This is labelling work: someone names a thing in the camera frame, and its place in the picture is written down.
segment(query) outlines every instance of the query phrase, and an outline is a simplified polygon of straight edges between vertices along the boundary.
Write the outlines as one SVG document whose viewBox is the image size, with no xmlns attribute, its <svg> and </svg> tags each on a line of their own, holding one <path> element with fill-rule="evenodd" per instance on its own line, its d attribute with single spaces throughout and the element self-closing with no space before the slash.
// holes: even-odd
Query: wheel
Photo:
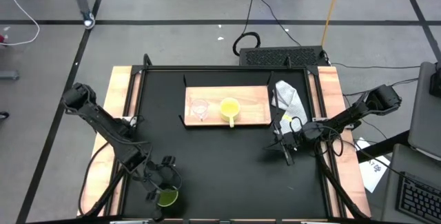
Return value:
<svg viewBox="0 0 441 224">
<path fill-rule="evenodd" d="M 4 120 L 9 117 L 8 112 L 0 112 L 0 120 Z"/>
</svg>

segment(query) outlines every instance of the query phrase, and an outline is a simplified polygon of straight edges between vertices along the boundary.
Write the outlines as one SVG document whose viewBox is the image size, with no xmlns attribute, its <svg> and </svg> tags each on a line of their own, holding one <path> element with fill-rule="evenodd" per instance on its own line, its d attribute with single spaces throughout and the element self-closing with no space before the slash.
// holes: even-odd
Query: black keyboard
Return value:
<svg viewBox="0 0 441 224">
<path fill-rule="evenodd" d="M 247 65 L 285 65 L 287 57 L 294 66 L 317 65 L 318 55 L 312 48 L 271 49 L 246 52 Z"/>
<path fill-rule="evenodd" d="M 425 223 L 441 224 L 441 187 L 426 182 L 407 172 L 401 172 L 398 183 L 398 211 Z"/>
</svg>

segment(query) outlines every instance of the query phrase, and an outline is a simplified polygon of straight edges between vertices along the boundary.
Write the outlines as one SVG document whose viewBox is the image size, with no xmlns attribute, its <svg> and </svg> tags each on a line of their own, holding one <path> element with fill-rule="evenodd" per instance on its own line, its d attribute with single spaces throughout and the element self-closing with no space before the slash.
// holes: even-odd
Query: yellow mug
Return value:
<svg viewBox="0 0 441 224">
<path fill-rule="evenodd" d="M 220 115 L 222 119 L 229 122 L 231 128 L 234 127 L 234 121 L 238 118 L 240 112 L 240 103 L 234 98 L 227 97 L 220 103 Z"/>
</svg>

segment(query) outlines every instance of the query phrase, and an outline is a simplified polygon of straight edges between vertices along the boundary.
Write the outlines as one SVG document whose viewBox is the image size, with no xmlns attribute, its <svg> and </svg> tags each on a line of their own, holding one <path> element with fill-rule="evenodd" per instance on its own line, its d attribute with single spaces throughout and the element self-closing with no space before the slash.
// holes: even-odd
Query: black tray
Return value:
<svg viewBox="0 0 441 224">
<path fill-rule="evenodd" d="M 297 89 L 311 120 L 314 106 L 306 69 L 238 66 L 132 68 L 133 73 L 140 70 L 136 113 L 143 115 L 145 121 L 138 125 L 136 136 L 154 142 L 154 161 L 159 162 L 165 155 L 175 156 L 177 169 L 184 178 L 178 202 L 163 210 L 166 218 L 287 219 L 327 218 L 331 215 L 326 180 L 320 174 L 315 158 L 299 152 L 294 155 L 296 163 L 288 167 L 281 153 L 262 149 L 274 137 L 271 128 L 186 129 L 178 118 L 183 114 L 185 104 L 184 78 L 187 86 L 235 86 L 265 85 L 271 77 L 270 97 L 277 81 L 288 82 Z M 131 99 L 133 79 L 126 103 Z M 319 98 L 323 112 L 321 95 Z M 275 113 L 271 106 L 271 116 L 274 117 Z M 149 218 L 145 195 L 138 182 L 125 179 L 119 214 L 125 218 Z"/>
</svg>

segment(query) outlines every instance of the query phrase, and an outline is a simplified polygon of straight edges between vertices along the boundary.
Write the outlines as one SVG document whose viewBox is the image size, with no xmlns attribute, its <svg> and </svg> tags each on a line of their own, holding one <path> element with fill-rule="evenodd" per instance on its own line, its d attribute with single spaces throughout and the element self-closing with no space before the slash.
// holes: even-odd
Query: wooden cutting board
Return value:
<svg viewBox="0 0 441 224">
<path fill-rule="evenodd" d="M 234 125 L 264 125 L 271 123 L 267 86 L 187 87 L 185 117 L 188 126 L 229 125 L 221 117 L 221 101 L 227 97 L 240 103 L 240 113 Z"/>
</svg>

